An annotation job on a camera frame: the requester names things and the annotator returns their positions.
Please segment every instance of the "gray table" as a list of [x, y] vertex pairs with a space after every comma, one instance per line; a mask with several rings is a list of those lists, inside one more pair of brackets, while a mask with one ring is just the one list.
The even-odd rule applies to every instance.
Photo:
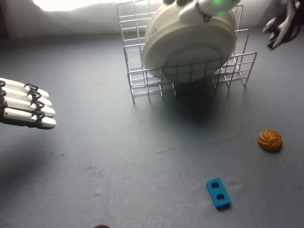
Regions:
[[[0, 124], [0, 227], [303, 227], [303, 38], [271, 52], [253, 32], [247, 88], [135, 105], [119, 35], [2, 43], [1, 76], [47, 90], [58, 126]], [[279, 154], [257, 144], [268, 128]], [[215, 177], [223, 212], [205, 187]]]

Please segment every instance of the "orange swirled object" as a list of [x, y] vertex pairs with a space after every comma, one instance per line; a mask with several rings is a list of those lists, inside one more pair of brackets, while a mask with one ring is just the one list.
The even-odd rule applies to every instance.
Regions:
[[275, 130], [265, 130], [260, 133], [258, 144], [268, 152], [277, 152], [283, 146], [282, 137]]

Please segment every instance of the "silver dish rack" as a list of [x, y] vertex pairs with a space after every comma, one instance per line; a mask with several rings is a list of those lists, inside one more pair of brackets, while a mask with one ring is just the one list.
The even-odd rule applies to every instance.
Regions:
[[[236, 17], [235, 32], [237, 42], [236, 48], [232, 56], [228, 58], [228, 61], [225, 59], [226, 63], [223, 63], [223, 60], [217, 60], [221, 61], [221, 65], [223, 66], [220, 69], [214, 69], [215, 72], [212, 75], [207, 75], [207, 71], [210, 70], [208, 65], [212, 66], [211, 61], [175, 66], [175, 82], [169, 81], [163, 76], [163, 68], [145, 69], [141, 60], [142, 48], [144, 46], [144, 31], [158, 7], [159, 4], [155, 4], [149, 0], [133, 0], [117, 3], [116, 5], [133, 103], [135, 102], [134, 97], [139, 95], [147, 95], [149, 100], [150, 95], [154, 93], [160, 93], [163, 97], [165, 92], [173, 91], [177, 95], [178, 89], [183, 88], [181, 84], [178, 84], [178, 75], [182, 69], [183, 74], [186, 73], [185, 69], [188, 69], [187, 73], [190, 74], [190, 82], [186, 84], [187, 88], [192, 86], [203, 91], [205, 85], [211, 84], [216, 90], [220, 83], [224, 83], [229, 89], [233, 81], [239, 80], [246, 86], [257, 53], [246, 53], [250, 30], [239, 29], [243, 5], [239, 4], [232, 10]], [[152, 76], [152, 71], [161, 71], [161, 76]], [[192, 74], [203, 75], [200, 77], [200, 80], [192, 82]]]

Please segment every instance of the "hole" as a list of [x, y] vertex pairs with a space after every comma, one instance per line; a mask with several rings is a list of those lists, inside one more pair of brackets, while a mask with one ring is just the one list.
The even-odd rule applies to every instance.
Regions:
[[224, 201], [225, 197], [223, 194], [218, 194], [217, 199], [218, 199], [218, 201]]
[[211, 184], [211, 187], [212, 187], [213, 189], [218, 189], [218, 188], [219, 188], [219, 183], [213, 182], [213, 183]]

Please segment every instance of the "green light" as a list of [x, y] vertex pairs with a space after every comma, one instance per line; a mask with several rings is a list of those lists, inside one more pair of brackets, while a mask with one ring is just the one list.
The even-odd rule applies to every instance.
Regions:
[[214, 5], [222, 5], [224, 3], [224, 0], [213, 0]]
[[217, 13], [217, 16], [220, 17], [220, 16], [223, 16], [223, 15], [225, 15], [225, 14], [226, 14], [226, 12], [218, 12], [218, 13]]

